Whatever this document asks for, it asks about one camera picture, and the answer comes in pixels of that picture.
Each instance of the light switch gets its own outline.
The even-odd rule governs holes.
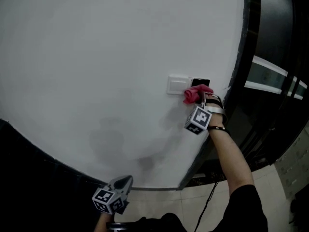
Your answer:
[[[190,87],[191,79],[182,76],[169,76],[168,80],[168,94],[183,95],[183,92]]]

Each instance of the black wristband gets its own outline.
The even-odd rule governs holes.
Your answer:
[[[221,131],[225,131],[227,134],[231,135],[230,132],[225,129],[225,127],[218,127],[218,126],[208,126],[207,130],[221,130]]]

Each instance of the floor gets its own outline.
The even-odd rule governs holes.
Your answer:
[[[253,177],[268,220],[268,231],[294,231],[293,225],[289,225],[293,219],[289,211],[291,200],[285,198],[274,165],[253,172]],[[116,214],[115,221],[133,222],[141,217],[161,218],[171,212],[178,216],[188,232],[193,232],[212,187],[213,184],[185,188],[182,191],[131,191],[128,197],[130,204],[123,215]],[[222,181],[216,187],[197,231],[213,230],[222,219],[228,200],[227,182]]]

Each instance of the person's right arm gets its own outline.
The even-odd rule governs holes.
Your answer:
[[[207,106],[219,107],[213,103],[208,103]],[[213,114],[209,126],[224,127],[222,124],[222,115]],[[241,186],[254,185],[251,170],[233,139],[222,130],[210,130],[209,134],[217,149],[220,165],[226,176],[230,195]]]

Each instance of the red cloth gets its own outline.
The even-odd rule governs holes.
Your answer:
[[[203,92],[213,94],[213,90],[210,87],[206,86],[205,84],[193,86],[191,88],[188,88],[184,92],[185,99],[184,99],[183,103],[192,104],[192,103],[195,103],[196,101],[198,101],[199,100],[199,94],[198,94],[199,91],[203,91]]]

